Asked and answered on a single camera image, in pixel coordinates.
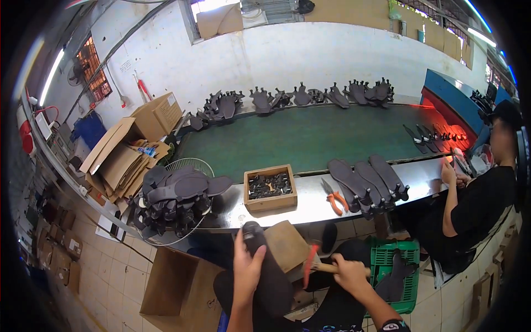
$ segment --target wooden box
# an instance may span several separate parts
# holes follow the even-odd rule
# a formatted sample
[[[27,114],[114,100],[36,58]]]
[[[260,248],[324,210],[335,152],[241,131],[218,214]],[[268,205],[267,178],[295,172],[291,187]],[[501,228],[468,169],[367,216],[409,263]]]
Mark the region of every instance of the wooden box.
[[[249,198],[249,178],[256,175],[276,175],[279,173],[287,172],[289,175],[289,182],[292,186],[292,192],[275,197],[266,198]],[[295,180],[293,179],[292,167],[288,165],[280,165],[262,169],[256,169],[254,171],[245,172],[243,175],[243,204],[249,211],[263,211],[270,209],[285,208],[297,205],[297,189],[295,188]]]

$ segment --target tiled floor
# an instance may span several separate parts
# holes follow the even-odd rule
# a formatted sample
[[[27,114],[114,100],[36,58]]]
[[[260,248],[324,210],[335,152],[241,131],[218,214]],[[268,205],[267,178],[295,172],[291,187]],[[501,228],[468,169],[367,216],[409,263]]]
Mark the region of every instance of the tiled floor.
[[[97,212],[81,200],[75,209],[86,211],[94,220],[99,218]],[[411,314],[403,315],[412,331],[454,332],[462,329],[470,316],[472,285],[483,274],[510,222],[507,220],[489,243],[478,248],[481,254],[465,272],[442,289],[434,289],[433,277],[420,276],[416,308]],[[375,233],[374,224],[365,219],[347,220],[337,226],[335,248],[351,237],[364,239]],[[324,224],[320,224],[315,229],[299,231],[308,239],[323,227]],[[139,315],[151,263],[128,247],[96,235],[95,226],[80,211],[73,230],[83,239],[79,299],[88,312],[109,332],[158,331]],[[156,248],[130,236],[125,241],[151,260],[155,258]],[[321,302],[326,291],[314,292],[314,297]],[[88,326],[92,331],[99,330],[97,324]],[[363,327],[365,331],[376,331],[371,319],[365,319]]]

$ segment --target black cap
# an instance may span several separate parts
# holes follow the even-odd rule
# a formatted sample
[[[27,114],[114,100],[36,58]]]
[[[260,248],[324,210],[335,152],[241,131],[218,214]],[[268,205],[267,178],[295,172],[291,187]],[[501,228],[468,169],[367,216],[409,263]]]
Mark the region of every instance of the black cap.
[[[518,112],[516,106],[510,100],[503,100],[496,105],[494,111],[489,114],[489,120],[493,121],[495,118],[500,118],[507,122],[516,131],[524,125],[522,116]]]

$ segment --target black pants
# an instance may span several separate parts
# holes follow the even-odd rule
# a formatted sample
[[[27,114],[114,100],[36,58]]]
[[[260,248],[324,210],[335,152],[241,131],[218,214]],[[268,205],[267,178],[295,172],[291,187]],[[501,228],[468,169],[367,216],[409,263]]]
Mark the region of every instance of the black pants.
[[[371,250],[363,241],[351,239],[343,242],[335,252],[341,253],[346,260],[357,260],[365,266],[371,265]],[[253,329],[254,332],[269,331],[320,331],[330,326],[331,330],[354,330],[362,329],[363,317],[366,310],[346,290],[339,286],[333,274],[326,272],[314,272],[310,274],[310,282],[307,292],[314,292],[330,287],[317,312],[307,321],[292,322],[286,318],[274,319],[268,317],[256,300],[253,299]],[[229,316],[233,302],[234,275],[232,271],[223,271],[214,280],[214,291],[221,307]]]

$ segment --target wall-mounted fan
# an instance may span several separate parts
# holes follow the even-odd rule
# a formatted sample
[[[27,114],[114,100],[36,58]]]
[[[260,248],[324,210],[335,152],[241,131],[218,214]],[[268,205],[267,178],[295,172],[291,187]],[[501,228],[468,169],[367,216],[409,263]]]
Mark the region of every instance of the wall-mounted fan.
[[[76,87],[81,84],[83,81],[83,76],[85,75],[85,68],[81,64],[74,64],[68,71],[68,84],[73,87]]]

